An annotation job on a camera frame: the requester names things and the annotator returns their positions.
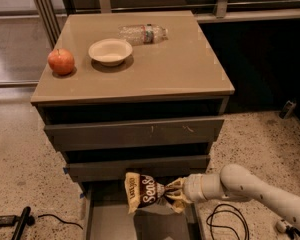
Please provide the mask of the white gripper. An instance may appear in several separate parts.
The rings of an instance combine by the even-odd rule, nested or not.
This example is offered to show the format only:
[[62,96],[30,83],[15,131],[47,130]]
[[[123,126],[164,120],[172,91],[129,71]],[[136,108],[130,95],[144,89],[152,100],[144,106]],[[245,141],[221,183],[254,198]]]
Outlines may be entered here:
[[178,178],[165,186],[166,192],[183,191],[184,194],[173,196],[166,195],[169,207],[176,213],[181,213],[191,203],[204,202],[206,198],[202,190],[203,175],[191,174],[184,178]]

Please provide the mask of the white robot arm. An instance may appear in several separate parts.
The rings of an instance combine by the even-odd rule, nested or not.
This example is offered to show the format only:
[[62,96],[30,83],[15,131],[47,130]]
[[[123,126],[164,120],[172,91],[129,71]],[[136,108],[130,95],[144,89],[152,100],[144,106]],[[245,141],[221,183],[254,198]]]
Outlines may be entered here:
[[190,174],[165,187],[165,196],[187,204],[208,200],[256,200],[300,230],[300,197],[269,185],[238,164],[219,173]]

